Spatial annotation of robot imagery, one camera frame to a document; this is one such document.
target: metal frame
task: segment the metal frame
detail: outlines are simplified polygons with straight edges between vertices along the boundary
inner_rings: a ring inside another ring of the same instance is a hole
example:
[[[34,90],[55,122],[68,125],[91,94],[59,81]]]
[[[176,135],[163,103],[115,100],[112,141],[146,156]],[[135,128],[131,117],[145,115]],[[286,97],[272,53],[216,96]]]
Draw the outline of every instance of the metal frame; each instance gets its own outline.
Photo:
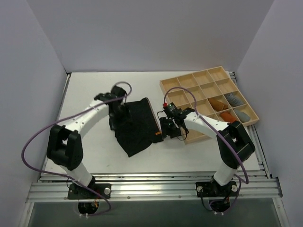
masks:
[[[68,75],[64,88],[60,111],[71,75]],[[250,183],[243,184],[239,199],[272,198],[281,226],[289,226],[282,204],[282,191],[278,179],[272,179],[258,134],[254,126],[248,127],[248,133],[256,145],[256,155],[260,170],[248,171]],[[182,173],[142,173],[142,174],[93,174],[97,182],[112,184],[110,201],[163,201],[163,200],[199,200],[196,196],[195,182],[209,181],[214,172]],[[39,182],[33,183],[19,226],[28,226],[36,202],[78,202],[67,199],[66,179],[55,175],[41,174]]]

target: gray object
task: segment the gray object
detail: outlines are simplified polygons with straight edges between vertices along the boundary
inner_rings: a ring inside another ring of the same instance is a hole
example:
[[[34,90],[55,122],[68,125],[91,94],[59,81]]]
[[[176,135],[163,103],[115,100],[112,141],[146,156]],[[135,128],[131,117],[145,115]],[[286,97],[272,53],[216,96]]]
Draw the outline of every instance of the gray object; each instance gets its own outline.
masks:
[[[224,95],[229,104],[233,107],[244,105],[244,102],[239,99],[237,96],[235,96],[233,93],[228,93]]]
[[[238,116],[241,122],[245,123],[250,121],[250,117],[246,113],[237,109],[234,109],[234,112]]]

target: screw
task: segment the screw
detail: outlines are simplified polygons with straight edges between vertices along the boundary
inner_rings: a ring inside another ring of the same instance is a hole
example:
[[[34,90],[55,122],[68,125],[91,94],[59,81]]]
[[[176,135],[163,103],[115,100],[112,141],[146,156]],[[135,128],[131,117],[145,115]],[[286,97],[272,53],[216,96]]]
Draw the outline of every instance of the screw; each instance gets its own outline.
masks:
[[[104,194],[105,194],[105,195],[109,195],[110,192],[111,192],[110,188],[105,188],[105,189],[104,189]]]
[[[237,190],[238,190],[238,187],[237,187],[236,185],[233,185],[233,186],[232,186],[232,191],[233,191],[233,192],[236,192]]]
[[[202,192],[203,191],[203,187],[202,186],[198,186],[197,187],[197,192]]]

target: white table surface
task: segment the white table surface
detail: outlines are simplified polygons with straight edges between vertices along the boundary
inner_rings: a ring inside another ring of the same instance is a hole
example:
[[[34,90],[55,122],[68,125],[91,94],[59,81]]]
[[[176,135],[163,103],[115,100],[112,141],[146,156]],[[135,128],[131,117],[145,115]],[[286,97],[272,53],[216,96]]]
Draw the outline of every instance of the white table surface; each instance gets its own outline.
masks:
[[[86,108],[98,93],[109,92],[113,84],[127,81],[133,87],[128,102],[148,97],[156,113],[162,109],[163,93],[159,82],[190,72],[89,72],[72,73],[60,118]],[[96,124],[82,139],[83,163],[90,173],[160,173],[216,171],[221,164],[217,141],[207,139],[185,145],[178,139],[166,138],[129,158],[120,147],[108,125],[108,117]],[[259,170],[252,154],[245,162],[247,170]],[[47,160],[47,171],[64,170]]]

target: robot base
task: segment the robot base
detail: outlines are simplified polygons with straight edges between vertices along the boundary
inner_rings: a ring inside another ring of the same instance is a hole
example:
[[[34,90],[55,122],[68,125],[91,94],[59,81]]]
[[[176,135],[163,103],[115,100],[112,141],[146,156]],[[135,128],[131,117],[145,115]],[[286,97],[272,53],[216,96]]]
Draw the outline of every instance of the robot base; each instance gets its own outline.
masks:
[[[212,182],[196,182],[196,193],[197,197],[234,197],[237,195],[237,190],[232,190],[234,187],[237,188],[237,184],[234,181],[230,181],[227,185],[218,188],[217,185],[214,185]]]
[[[85,188],[82,188],[75,183],[69,186],[69,191],[67,199],[69,200],[87,200],[87,199],[98,199],[98,196],[92,192],[89,192]],[[98,192],[106,199],[110,199],[111,194],[111,184],[109,183],[96,183],[92,188],[94,191]]]

